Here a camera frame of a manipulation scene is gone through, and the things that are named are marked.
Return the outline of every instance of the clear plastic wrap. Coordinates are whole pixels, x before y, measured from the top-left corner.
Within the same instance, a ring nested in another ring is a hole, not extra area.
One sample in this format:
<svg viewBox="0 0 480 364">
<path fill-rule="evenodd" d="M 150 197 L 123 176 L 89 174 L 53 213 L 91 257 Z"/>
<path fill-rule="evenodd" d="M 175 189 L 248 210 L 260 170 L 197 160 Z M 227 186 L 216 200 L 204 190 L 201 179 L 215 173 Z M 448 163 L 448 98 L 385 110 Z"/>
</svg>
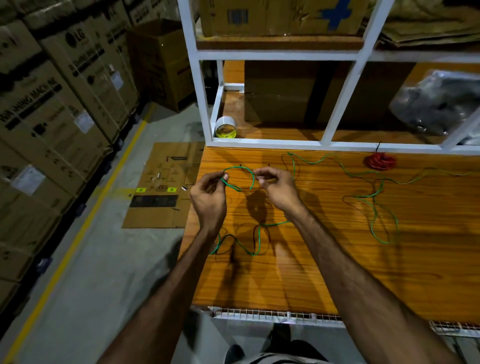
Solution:
<svg viewBox="0 0 480 364">
<path fill-rule="evenodd" d="M 414 87 L 402 87 L 390 111 L 428 135 L 448 135 L 480 107 L 480 74 L 435 70 Z M 463 144 L 480 144 L 480 128 Z"/>
</svg>

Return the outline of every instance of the cardboard sheet on floor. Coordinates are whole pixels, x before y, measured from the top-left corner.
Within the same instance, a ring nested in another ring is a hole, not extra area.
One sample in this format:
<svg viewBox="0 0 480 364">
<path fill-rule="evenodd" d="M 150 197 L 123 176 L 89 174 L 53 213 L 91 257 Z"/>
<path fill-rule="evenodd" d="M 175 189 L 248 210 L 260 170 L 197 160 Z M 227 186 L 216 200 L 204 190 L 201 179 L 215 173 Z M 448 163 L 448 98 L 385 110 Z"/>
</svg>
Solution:
<svg viewBox="0 0 480 364">
<path fill-rule="evenodd" d="M 184 228 L 205 142 L 155 143 L 123 228 Z"/>
</svg>

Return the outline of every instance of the barcode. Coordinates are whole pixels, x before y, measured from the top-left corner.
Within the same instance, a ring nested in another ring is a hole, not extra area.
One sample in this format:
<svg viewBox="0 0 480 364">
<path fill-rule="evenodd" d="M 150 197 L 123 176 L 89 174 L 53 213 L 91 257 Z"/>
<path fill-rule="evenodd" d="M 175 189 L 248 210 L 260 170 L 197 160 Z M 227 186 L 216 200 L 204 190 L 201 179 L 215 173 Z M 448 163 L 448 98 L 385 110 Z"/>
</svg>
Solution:
<svg viewBox="0 0 480 364">
<path fill-rule="evenodd" d="M 248 24 L 248 9 L 227 10 L 228 24 Z"/>
</svg>

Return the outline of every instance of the green wire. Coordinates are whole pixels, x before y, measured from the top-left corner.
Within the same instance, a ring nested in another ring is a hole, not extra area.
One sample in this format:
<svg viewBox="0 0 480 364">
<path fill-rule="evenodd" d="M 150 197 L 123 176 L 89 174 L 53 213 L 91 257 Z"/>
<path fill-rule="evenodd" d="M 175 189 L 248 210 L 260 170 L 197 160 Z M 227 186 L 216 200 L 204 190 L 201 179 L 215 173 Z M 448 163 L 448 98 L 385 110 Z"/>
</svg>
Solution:
<svg viewBox="0 0 480 364">
<path fill-rule="evenodd" d="M 343 169 L 343 171 L 345 172 L 345 174 L 349 177 L 361 177 L 361 176 L 365 176 L 367 174 L 375 174 L 377 176 L 381 176 L 381 179 L 380 179 L 380 184 L 378 186 L 378 189 L 373 192 L 372 194 L 367 194 L 367 195 L 359 195 L 359 194 L 353 194 L 353 195 L 349 195 L 349 196 L 346 196 L 346 197 L 351 197 L 351 198 L 355 198 L 357 199 L 358 201 L 361 201 L 363 203 L 366 203 L 368 206 L 370 206 L 372 208 L 372 211 L 373 211 L 373 218 L 372 220 L 370 221 L 369 223 L 369 229 L 370 229 L 370 233 L 372 234 L 372 236 L 378 240 L 379 242 L 381 242 L 382 244 L 389 244 L 390 241 L 388 242 L 385 242 L 383 241 L 382 239 L 380 239 L 376 234 L 375 234 L 375 231 L 374 231 L 374 225 L 375 225 L 375 222 L 378 218 L 378 210 L 377 210 L 377 207 L 376 205 L 380 206 L 381 208 L 383 208 L 384 210 L 386 210 L 393 218 L 394 222 L 395 222 L 395 230 L 396 232 L 398 232 L 398 218 L 396 217 L 396 215 L 393 213 L 392 210 L 388 209 L 387 207 L 379 204 L 378 202 L 376 202 L 375 198 L 384 190 L 384 185 L 385 185 L 385 181 L 390 181 L 390 182 L 393 182 L 393 183 L 396 183 L 396 184 L 409 184 L 409 183 L 413 183 L 413 182 L 416 182 L 418 180 L 421 180 L 423 177 L 427 176 L 428 174 L 425 173 L 425 174 L 421 174 L 419 177 L 416 177 L 416 178 L 413 178 L 412 180 L 408 181 L 408 182 L 398 182 L 398 181 L 395 181 L 391 178 L 387 178 L 385 176 L 383 176 L 380 172 L 378 171 L 375 171 L 375 170 L 368 170 L 368 171 L 365 171 L 365 172 L 360 172 L 360 173 L 350 173 L 347 171 L 347 169 L 344 167 L 344 165 L 337 159 L 334 159 L 332 158 L 332 156 L 335 156 L 336 157 L 336 154 L 335 153 L 329 153 L 325 156 L 323 156 L 320 160 L 316 161 L 316 162 L 310 162 L 302 157 L 300 157 L 299 155 L 295 154 L 295 153 L 290 153 L 290 152 L 287 152 L 287 154 L 290 156 L 290 158 L 292 159 L 292 164 L 293 164 L 293 179 L 295 179 L 295 159 L 293 157 L 297 157 L 301 160 L 303 160 L 305 163 L 308 163 L 308 164 L 318 164 L 318 163 L 321 163 L 323 162 L 325 159 L 327 158 L 330 158 L 332 159 L 334 162 L 338 163 L 339 166 Z M 241 168 L 241 169 L 244 169 L 244 170 L 247 170 L 248 172 L 250 172 L 250 174 L 252 175 L 252 185 L 250 186 L 250 190 L 253 188 L 253 185 L 255 183 L 255 175 L 253 174 L 253 172 L 247 168 L 247 167 L 243 167 L 243 166 L 234 166 L 234 167 L 228 167 L 228 168 L 225 168 L 224 171 L 226 170 L 230 170 L 232 168 Z M 462 174 L 455 174 L 455 173 L 451 173 L 451 172 L 448 172 L 446 170 L 442 170 L 440 168 L 424 168 L 421 173 L 425 170 L 438 170 L 442 173 L 445 173 L 445 174 L 448 174 L 450 176 L 454 176 L 454 177 L 459 177 L 459 176 L 465 176 L 465 175 L 468 175 L 470 174 L 470 172 L 467 172 L 467 173 L 462 173 Z M 229 184 L 227 181 L 225 181 L 223 178 L 221 179 L 225 185 L 227 185 L 228 187 L 234 189 L 235 191 L 237 192 L 241 192 L 241 188 L 234 185 L 234 184 Z M 260 254 L 260 249 L 261 249 L 261 239 L 260 239 L 260 228 L 267 228 L 267 227 L 271 227 L 271 226 L 278 226 L 278 225 L 282 225 L 282 224 L 286 224 L 290 221 L 282 221 L 282 222 L 279 222 L 279 223 L 273 223 L 273 224 L 259 224 L 257 227 L 255 227 L 256 229 L 258 228 L 258 249 L 256 252 L 250 252 L 247 248 L 245 248 L 245 246 L 242 245 L 242 243 L 240 243 L 240 241 L 237 239 L 237 237 L 235 235 L 232 235 L 232 234 L 227 234 L 225 235 L 223 238 L 220 237 L 220 233 L 218 234 L 218 242 L 217 242 L 217 245 L 215 247 L 215 249 L 210 253 L 211 255 L 212 254 L 216 254 L 217 251 L 220 249 L 220 246 L 222 245 L 223 241 L 228 237 L 228 236 L 231 236 L 235 239 L 235 242 L 238 243 L 242 248 L 243 250 L 245 250 L 249 255 L 252 255 L 252 256 L 255 256 L 255 255 L 258 255 Z"/>
</svg>

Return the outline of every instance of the yellow floor line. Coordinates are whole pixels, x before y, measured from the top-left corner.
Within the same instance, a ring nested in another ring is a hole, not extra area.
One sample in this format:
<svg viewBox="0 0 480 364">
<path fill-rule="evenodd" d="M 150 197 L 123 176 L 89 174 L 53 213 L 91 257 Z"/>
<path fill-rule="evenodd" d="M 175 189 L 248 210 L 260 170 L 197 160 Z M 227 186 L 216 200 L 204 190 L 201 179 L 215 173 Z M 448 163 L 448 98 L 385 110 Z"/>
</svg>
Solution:
<svg viewBox="0 0 480 364">
<path fill-rule="evenodd" d="M 92 224 L 92 221 L 95 217 L 95 214 L 98 212 L 98 209 L 100 209 L 100 206 L 102 205 L 103 200 L 107 196 L 110 188 L 112 187 L 115 179 L 118 176 L 118 173 L 122 169 L 123 165 L 127 161 L 128 156 L 130 155 L 133 146 L 137 142 L 138 138 L 140 137 L 140 134 L 142 133 L 142 130 L 146 126 L 146 121 L 150 120 L 153 110 L 155 109 L 154 104 L 152 103 L 150 105 L 150 108 L 142 121 L 142 123 L 139 125 L 137 132 L 132 138 L 132 141 L 130 144 L 127 146 L 125 152 L 123 153 L 123 156 L 121 157 L 117 167 L 113 171 L 110 179 L 108 180 L 107 184 L 105 185 L 105 188 L 102 190 L 100 193 L 100 196 L 98 197 L 95 205 L 92 208 L 92 211 L 90 214 L 88 214 L 88 217 L 86 218 L 84 224 L 78 231 L 77 235 L 75 236 L 75 239 L 73 240 L 70 248 L 68 249 L 67 253 L 63 257 L 62 261 L 60 262 L 60 265 L 58 266 L 57 270 L 55 273 L 53 273 L 52 278 L 50 279 L 50 282 L 48 282 L 47 287 L 45 288 L 44 292 L 42 293 L 42 296 L 40 297 L 40 300 L 36 304 L 35 308 L 33 309 L 33 312 L 31 315 L 28 317 L 27 321 L 25 322 L 24 326 L 22 327 L 22 330 L 18 334 L 17 338 L 13 342 L 13 345 L 10 347 L 10 350 L 5 357 L 3 364 L 11 364 L 13 363 L 14 359 L 16 358 L 18 352 L 20 351 L 20 348 L 22 347 L 23 342 L 25 341 L 26 337 L 28 336 L 30 330 L 32 329 L 35 321 L 38 319 L 40 316 L 40 313 L 42 312 L 43 308 L 45 307 L 45 304 L 48 301 L 49 296 L 55 289 L 55 286 L 59 282 L 63 272 L 65 271 L 65 268 L 67 267 L 68 263 L 70 262 L 71 258 L 75 254 L 75 251 L 78 249 L 80 243 L 82 242 L 82 239 L 85 236 L 85 233 L 87 232 L 88 228 Z"/>
</svg>

